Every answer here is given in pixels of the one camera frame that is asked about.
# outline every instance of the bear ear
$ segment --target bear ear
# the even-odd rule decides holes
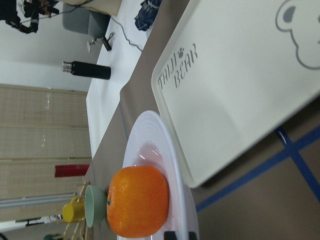
[[[276,26],[279,30],[289,31],[292,29],[292,21],[298,3],[296,0],[287,0],[281,5],[276,14]]]

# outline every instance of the blue tape cross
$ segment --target blue tape cross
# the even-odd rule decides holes
[[[280,162],[287,159],[289,156],[295,161],[294,163],[299,168],[300,172],[302,173],[304,179],[307,181],[308,185],[310,186],[311,190],[313,191],[314,195],[320,202],[320,186],[317,182],[315,176],[312,174],[310,169],[308,168],[307,164],[302,159],[301,155],[299,154],[299,150],[307,147],[308,145],[314,143],[318,139],[320,139],[320,126],[315,128],[313,131],[309,132],[307,135],[300,138],[297,142],[292,143],[291,140],[288,138],[287,134],[282,128],[277,128],[275,131],[276,134],[280,137],[281,141],[285,141],[283,143],[286,143],[285,149],[280,151],[275,156],[271,157],[264,163],[260,164],[244,176],[240,177],[230,185],[224,187],[214,195],[207,198],[205,201],[201,202],[197,206],[195,206],[196,211],[200,212],[201,210],[205,209],[209,205],[219,201],[223,197],[229,195],[233,191],[239,189],[244,184],[247,184],[251,180],[257,178],[261,174],[265,173],[269,169],[273,168]]]
[[[318,132],[320,134],[320,127],[317,127],[315,129],[315,132]],[[309,185],[310,189],[312,190],[315,197],[320,202],[320,184],[318,183],[316,177],[313,175],[312,171],[302,158],[302,156],[299,153],[299,148],[297,148],[296,144],[294,144],[291,139],[288,137],[287,133],[283,130],[282,127],[278,127],[275,130],[275,133],[280,138],[282,144],[285,147],[285,150],[287,153],[291,156],[292,160],[294,161],[295,165],[299,169],[300,173],[302,174],[303,178],[305,179],[306,183]],[[307,144],[306,141],[299,142],[299,144]]]

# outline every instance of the red object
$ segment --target red object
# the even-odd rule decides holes
[[[55,178],[84,176],[90,164],[56,165]]]

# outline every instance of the gray chair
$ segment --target gray chair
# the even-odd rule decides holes
[[[110,15],[99,13],[78,7],[75,10],[74,6],[63,3],[62,25],[66,30],[86,34],[96,39],[103,38],[110,21]]]

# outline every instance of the silver bottle cap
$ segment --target silver bottle cap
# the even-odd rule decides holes
[[[71,73],[71,67],[72,67],[71,62],[64,61],[62,63],[62,71],[63,72]]]

